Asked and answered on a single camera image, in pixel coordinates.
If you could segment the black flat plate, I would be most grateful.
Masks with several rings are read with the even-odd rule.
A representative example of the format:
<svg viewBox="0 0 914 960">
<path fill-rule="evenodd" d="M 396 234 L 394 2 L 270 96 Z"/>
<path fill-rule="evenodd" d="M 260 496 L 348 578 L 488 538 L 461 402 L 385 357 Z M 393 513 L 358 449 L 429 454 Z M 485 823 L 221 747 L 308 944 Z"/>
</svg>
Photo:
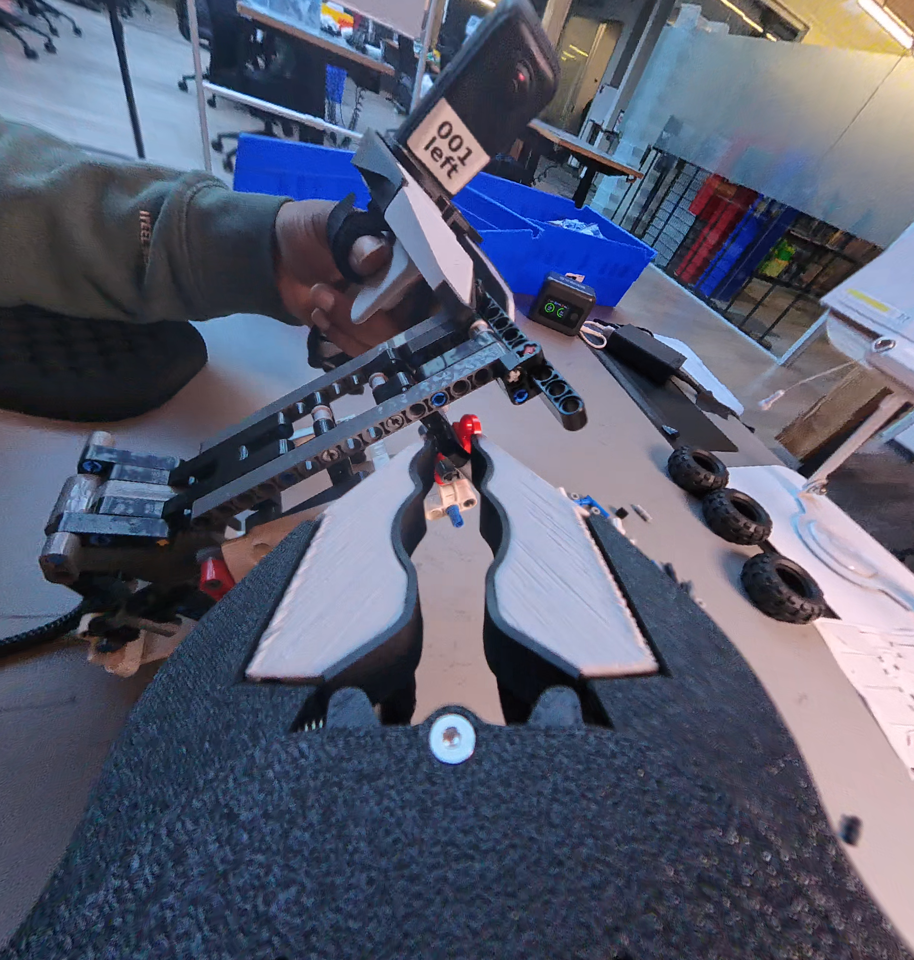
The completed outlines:
<svg viewBox="0 0 914 960">
<path fill-rule="evenodd" d="M 659 386 L 603 351 L 591 353 L 674 448 L 737 453 L 738 445 L 674 383 Z"/>
</svg>

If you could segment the small red white brick piece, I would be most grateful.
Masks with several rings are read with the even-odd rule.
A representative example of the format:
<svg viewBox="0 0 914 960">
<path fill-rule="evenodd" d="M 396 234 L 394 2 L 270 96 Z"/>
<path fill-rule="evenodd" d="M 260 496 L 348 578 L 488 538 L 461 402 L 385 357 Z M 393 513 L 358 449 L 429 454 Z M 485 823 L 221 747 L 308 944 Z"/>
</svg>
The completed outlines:
<svg viewBox="0 0 914 960">
<path fill-rule="evenodd" d="M 455 426 L 459 450 L 470 454 L 472 441 L 483 433 L 475 414 L 464 414 Z M 435 463 L 435 484 L 424 501 L 428 522 L 449 520 L 456 529 L 463 528 L 464 515 L 478 506 L 478 491 L 473 485 L 468 462 L 456 465 L 451 457 L 440 453 Z"/>
</svg>

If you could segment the black rubber tyre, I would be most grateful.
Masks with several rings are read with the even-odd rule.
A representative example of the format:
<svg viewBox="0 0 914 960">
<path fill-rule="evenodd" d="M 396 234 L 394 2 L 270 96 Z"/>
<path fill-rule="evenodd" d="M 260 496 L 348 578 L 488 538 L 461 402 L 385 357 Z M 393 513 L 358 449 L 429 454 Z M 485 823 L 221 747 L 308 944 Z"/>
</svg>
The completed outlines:
<svg viewBox="0 0 914 960">
<path fill-rule="evenodd" d="M 673 483 L 695 498 L 705 498 L 728 486 L 727 466 L 713 453 L 681 446 L 669 456 L 666 472 Z"/>
<path fill-rule="evenodd" d="M 776 621 L 805 625 L 828 611 L 816 580 L 783 555 L 762 552 L 748 558 L 741 569 L 740 580 L 751 604 Z"/>
<path fill-rule="evenodd" d="M 724 487 L 708 493 L 701 509 L 706 526 L 731 544 L 761 546 L 773 531 L 773 521 L 765 508 L 737 489 Z"/>
</svg>

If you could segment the white paper sheet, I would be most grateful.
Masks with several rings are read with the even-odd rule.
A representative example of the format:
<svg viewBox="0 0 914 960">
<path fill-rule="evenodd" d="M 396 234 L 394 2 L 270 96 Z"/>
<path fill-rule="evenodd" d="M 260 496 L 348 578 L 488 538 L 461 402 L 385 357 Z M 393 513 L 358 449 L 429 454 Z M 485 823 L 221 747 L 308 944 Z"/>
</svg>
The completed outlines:
<svg viewBox="0 0 914 960">
<path fill-rule="evenodd" d="M 816 629 L 914 779 L 914 573 L 786 466 L 729 478 L 770 514 L 776 551 L 820 587 L 829 612 Z"/>
</svg>

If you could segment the small black display device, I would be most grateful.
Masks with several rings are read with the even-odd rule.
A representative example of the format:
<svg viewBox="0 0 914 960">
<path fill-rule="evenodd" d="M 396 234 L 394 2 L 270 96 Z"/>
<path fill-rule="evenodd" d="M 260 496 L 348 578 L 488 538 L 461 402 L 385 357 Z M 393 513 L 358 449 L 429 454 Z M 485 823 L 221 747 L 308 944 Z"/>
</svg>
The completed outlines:
<svg viewBox="0 0 914 960">
<path fill-rule="evenodd" d="M 594 289 L 568 274 L 546 274 L 527 314 L 529 320 L 569 337 L 577 337 L 596 306 Z"/>
</svg>

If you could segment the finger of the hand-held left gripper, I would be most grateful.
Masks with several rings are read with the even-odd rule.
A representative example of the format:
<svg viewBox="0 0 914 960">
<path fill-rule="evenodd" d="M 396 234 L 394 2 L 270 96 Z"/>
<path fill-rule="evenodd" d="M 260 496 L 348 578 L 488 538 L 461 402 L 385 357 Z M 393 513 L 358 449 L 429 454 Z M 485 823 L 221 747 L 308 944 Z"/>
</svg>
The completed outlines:
<svg viewBox="0 0 914 960">
<path fill-rule="evenodd" d="M 479 249 L 454 231 L 414 180 L 382 188 L 390 258 L 382 270 L 382 315 L 394 333 L 441 315 L 470 325 L 485 316 L 487 274 Z"/>
</svg>

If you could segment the black power adapter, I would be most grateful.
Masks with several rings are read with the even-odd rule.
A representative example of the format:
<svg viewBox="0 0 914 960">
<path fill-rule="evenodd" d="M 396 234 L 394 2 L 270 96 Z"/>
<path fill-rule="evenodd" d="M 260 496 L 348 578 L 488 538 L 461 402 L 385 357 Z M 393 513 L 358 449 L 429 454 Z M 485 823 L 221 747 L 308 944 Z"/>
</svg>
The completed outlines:
<svg viewBox="0 0 914 960">
<path fill-rule="evenodd" d="M 654 334 L 632 324 L 604 334 L 604 352 L 656 386 L 685 374 L 686 357 Z"/>
</svg>

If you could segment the grey desk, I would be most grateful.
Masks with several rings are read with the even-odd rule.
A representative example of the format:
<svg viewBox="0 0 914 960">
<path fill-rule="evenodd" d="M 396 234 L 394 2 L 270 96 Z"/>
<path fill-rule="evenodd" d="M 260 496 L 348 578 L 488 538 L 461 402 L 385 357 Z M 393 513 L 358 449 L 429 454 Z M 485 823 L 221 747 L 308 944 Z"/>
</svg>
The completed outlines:
<svg viewBox="0 0 914 960">
<path fill-rule="evenodd" d="M 669 445 L 582 343 L 522 320 L 583 397 L 588 425 L 560 428 L 538 400 L 515 410 L 493 385 L 453 407 L 487 438 L 564 487 L 630 509 L 626 529 L 682 580 L 757 672 L 811 769 L 834 832 L 863 821 L 852 866 L 914 953 L 914 780 L 813 626 L 774 622 L 738 589 L 741 561 L 666 477 Z M 306 332 L 265 317 L 197 324 L 209 353 L 171 402 L 119 423 L 134 450 L 192 455 L 200 443 L 307 383 Z M 73 606 L 44 582 L 43 525 L 91 429 L 0 412 L 0 636 Z M 632 510 L 650 515 L 643 521 Z M 35 901 L 85 808 L 110 743 L 151 669 L 118 678 L 75 645 L 0 659 L 0 949 Z"/>
</svg>

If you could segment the pile of small brick parts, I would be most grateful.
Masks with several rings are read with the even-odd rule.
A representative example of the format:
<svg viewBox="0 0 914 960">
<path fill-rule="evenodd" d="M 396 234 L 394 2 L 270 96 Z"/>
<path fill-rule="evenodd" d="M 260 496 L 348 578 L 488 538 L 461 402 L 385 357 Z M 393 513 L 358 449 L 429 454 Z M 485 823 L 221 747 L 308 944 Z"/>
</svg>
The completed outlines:
<svg viewBox="0 0 914 960">
<path fill-rule="evenodd" d="M 620 531 L 624 530 L 624 522 L 630 515 L 636 515 L 645 523 L 653 521 L 651 514 L 639 505 L 631 505 L 630 509 L 605 506 L 589 495 L 581 495 L 570 491 L 566 491 L 564 495 L 586 514 L 600 516 Z"/>
</svg>

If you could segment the toy brick vehicle model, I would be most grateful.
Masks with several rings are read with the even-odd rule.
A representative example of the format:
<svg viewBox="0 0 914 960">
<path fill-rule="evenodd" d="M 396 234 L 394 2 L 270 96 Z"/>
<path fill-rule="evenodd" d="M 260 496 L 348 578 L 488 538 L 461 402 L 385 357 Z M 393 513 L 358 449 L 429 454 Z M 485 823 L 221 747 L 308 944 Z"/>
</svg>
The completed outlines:
<svg viewBox="0 0 914 960">
<path fill-rule="evenodd" d="M 46 641 L 76 633 L 95 652 L 118 653 L 147 634 L 173 638 L 228 586 L 214 559 L 225 530 L 245 512 L 267 523 L 283 492 L 319 474 L 338 496 L 362 476 L 367 449 L 423 424 L 460 466 L 445 408 L 491 382 L 509 400 L 541 398 L 566 430 L 587 423 L 583 400 L 504 308 L 485 295 L 468 319 L 439 313 L 299 387 L 212 440 L 189 459 L 135 452 L 103 431 L 84 444 L 61 489 L 39 557 L 45 579 L 79 594 L 47 624 Z"/>
</svg>

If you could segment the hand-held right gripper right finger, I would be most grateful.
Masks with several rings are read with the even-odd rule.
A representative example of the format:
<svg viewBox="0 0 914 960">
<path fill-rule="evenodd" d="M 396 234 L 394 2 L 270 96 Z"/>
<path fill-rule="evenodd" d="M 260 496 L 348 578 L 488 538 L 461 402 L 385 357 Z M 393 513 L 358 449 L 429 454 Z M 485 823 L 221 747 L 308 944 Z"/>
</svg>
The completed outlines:
<svg viewBox="0 0 914 960">
<path fill-rule="evenodd" d="M 589 514 L 504 450 L 480 452 L 481 532 L 498 633 L 573 681 L 649 676 L 658 661 L 589 528 Z"/>
</svg>

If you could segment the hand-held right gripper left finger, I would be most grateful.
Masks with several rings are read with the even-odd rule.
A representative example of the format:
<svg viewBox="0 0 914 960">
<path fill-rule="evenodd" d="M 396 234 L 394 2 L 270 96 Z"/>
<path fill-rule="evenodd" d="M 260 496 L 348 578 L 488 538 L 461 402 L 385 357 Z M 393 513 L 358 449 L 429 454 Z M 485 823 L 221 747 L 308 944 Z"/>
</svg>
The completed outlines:
<svg viewBox="0 0 914 960">
<path fill-rule="evenodd" d="M 247 666 L 253 682 L 412 687 L 422 616 L 412 555 L 428 452 L 403 450 L 327 506 Z"/>
</svg>

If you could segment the person's left hand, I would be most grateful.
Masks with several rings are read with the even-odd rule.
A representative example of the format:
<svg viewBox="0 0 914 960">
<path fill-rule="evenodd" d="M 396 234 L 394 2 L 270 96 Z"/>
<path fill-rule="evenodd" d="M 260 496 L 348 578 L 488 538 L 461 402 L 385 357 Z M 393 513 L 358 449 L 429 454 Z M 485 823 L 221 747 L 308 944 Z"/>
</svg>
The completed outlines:
<svg viewBox="0 0 914 960">
<path fill-rule="evenodd" d="M 438 310 L 439 302 L 421 281 L 390 310 L 354 324 L 351 307 L 359 285 L 340 273 L 327 241 L 333 206 L 318 198 L 283 204 L 273 227 L 274 276 L 286 311 L 355 357 L 423 322 Z"/>
</svg>

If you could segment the white instruction booklet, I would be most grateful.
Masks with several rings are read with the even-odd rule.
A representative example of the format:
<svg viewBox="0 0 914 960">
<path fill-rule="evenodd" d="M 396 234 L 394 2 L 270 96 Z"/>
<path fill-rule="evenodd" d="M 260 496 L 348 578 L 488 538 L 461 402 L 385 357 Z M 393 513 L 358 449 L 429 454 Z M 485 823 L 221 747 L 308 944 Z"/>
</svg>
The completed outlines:
<svg viewBox="0 0 914 960">
<path fill-rule="evenodd" d="M 914 345 L 914 222 L 881 254 L 824 295 L 836 319 Z"/>
</svg>

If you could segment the blue plastic storage bin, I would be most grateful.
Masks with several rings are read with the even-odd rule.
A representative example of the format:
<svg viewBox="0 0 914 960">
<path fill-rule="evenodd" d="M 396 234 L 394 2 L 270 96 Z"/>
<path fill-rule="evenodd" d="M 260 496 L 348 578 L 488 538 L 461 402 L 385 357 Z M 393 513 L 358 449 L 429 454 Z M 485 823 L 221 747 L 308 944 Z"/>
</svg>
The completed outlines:
<svg viewBox="0 0 914 960">
<path fill-rule="evenodd" d="M 454 202 L 514 294 L 535 296 L 549 272 L 574 274 L 594 289 L 600 306 L 617 306 L 655 259 L 651 246 L 594 209 L 491 174 L 477 174 Z M 615 239 L 544 223 L 567 217 L 596 221 Z"/>
<path fill-rule="evenodd" d="M 365 210 L 370 194 L 353 152 L 311 143 L 244 133 L 237 142 L 233 189 L 294 201 L 339 202 L 355 195 L 355 206 Z"/>
</svg>

